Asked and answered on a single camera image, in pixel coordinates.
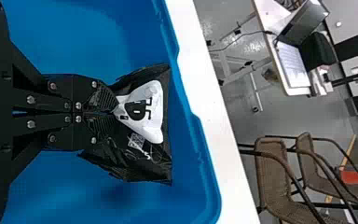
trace desk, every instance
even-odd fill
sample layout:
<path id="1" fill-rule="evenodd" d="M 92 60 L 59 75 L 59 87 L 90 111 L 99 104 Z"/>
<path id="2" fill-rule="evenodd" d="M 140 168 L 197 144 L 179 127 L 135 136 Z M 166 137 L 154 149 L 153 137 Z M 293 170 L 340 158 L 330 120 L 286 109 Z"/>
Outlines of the desk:
<path id="1" fill-rule="evenodd" d="M 286 8 L 279 5 L 274 0 L 252 0 L 255 14 L 259 21 L 262 31 L 271 31 L 275 34 L 279 34 L 286 24 L 293 18 L 296 13 L 290 13 Z M 284 93 L 288 96 L 296 95 L 309 95 L 311 93 L 310 87 L 306 88 L 291 88 L 289 86 L 288 80 L 284 74 L 281 61 L 278 57 L 278 52 L 274 48 L 274 40 L 276 36 L 264 34 L 264 39 L 266 41 L 266 46 L 268 48 L 270 57 L 263 60 L 259 64 L 255 64 L 249 69 L 243 69 L 236 74 L 232 74 L 225 79 L 225 84 L 228 84 L 238 78 L 246 76 L 247 74 L 253 72 L 254 70 L 266 65 L 269 62 L 272 62 L 278 71 L 278 77 L 282 84 L 282 89 Z"/>

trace blue bin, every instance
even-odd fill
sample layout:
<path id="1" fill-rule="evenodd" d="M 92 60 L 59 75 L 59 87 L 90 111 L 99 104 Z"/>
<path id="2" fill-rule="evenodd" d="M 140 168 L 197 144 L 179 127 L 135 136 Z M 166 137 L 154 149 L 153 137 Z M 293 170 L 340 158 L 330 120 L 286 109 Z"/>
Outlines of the blue bin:
<path id="1" fill-rule="evenodd" d="M 14 181 L 2 223 L 215 223 L 221 199 L 199 119 L 188 105 L 163 0 L 5 0 L 10 37 L 42 74 L 114 83 L 169 62 L 171 187 L 125 183 L 77 153 L 42 152 Z"/>

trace floor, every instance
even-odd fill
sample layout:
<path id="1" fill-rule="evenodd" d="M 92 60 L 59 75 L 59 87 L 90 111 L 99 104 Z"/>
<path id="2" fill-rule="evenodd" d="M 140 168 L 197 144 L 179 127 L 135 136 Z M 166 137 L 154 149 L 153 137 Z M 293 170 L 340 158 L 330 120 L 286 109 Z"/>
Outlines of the floor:
<path id="1" fill-rule="evenodd" d="M 210 49 L 217 49 L 219 46 L 216 44 L 216 39 L 231 31 L 237 26 L 237 21 L 243 21 L 253 12 L 250 0 L 194 0 L 194 2 L 205 39 L 212 40 Z M 259 27 L 256 19 L 242 27 L 243 33 L 257 30 Z M 233 35 L 229 36 L 226 42 L 231 41 L 232 37 Z M 242 38 L 227 49 L 226 54 L 234 59 L 241 58 L 243 62 L 259 61 L 268 56 L 262 35 Z M 223 69 L 219 63 L 214 65 L 217 78 L 222 78 Z M 240 67 L 240 65 L 232 64 L 231 69 L 235 72 Z M 334 78 L 342 77 L 338 66 L 334 66 L 331 71 Z M 267 81 L 260 76 L 260 71 L 255 72 L 254 75 L 258 87 L 268 85 Z M 257 137 L 266 134 L 298 135 L 310 132 L 315 136 L 332 138 L 343 148 L 347 148 L 352 136 L 358 135 L 358 119 L 351 117 L 345 104 L 345 99 L 350 96 L 345 87 L 340 87 L 325 97 L 308 98 L 306 96 L 286 97 L 279 86 L 272 86 L 260 93 L 264 111 L 258 113 L 253 112 L 255 99 L 249 93 L 250 90 L 251 82 L 248 77 L 222 88 L 231 125 L 239 143 L 252 144 Z M 316 147 L 317 152 L 324 155 L 331 164 L 341 163 L 342 156 L 335 150 L 331 150 L 329 146 L 317 145 Z M 243 156 L 242 161 L 256 204 L 258 204 L 254 159 Z M 299 175 L 296 157 L 290 156 L 289 163 L 295 167 L 295 173 Z M 314 202 L 324 202 L 325 195 L 315 192 L 309 192 L 309 194 Z M 262 213 L 260 219 L 263 224 L 278 223 L 277 219 L 268 212 Z"/>

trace computer monitor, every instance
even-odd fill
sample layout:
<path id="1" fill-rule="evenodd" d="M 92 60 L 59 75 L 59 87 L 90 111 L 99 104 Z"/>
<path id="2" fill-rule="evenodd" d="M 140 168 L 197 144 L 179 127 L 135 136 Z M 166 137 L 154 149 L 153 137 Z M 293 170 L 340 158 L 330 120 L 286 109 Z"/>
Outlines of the computer monitor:
<path id="1" fill-rule="evenodd" d="M 278 40 L 299 46 L 330 14 L 320 0 L 308 0 L 280 33 Z"/>

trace black plastic bag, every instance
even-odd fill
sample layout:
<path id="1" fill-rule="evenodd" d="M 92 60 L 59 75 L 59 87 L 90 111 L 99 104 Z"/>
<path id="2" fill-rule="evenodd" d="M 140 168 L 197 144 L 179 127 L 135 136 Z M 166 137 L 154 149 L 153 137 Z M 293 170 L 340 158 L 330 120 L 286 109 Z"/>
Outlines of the black plastic bag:
<path id="1" fill-rule="evenodd" d="M 168 139 L 168 97 L 171 68 L 158 64 L 121 77 L 91 97 L 114 95 L 103 125 L 89 126 L 100 141 L 79 156 L 99 165 L 110 175 L 128 182 L 172 183 L 172 156 Z"/>

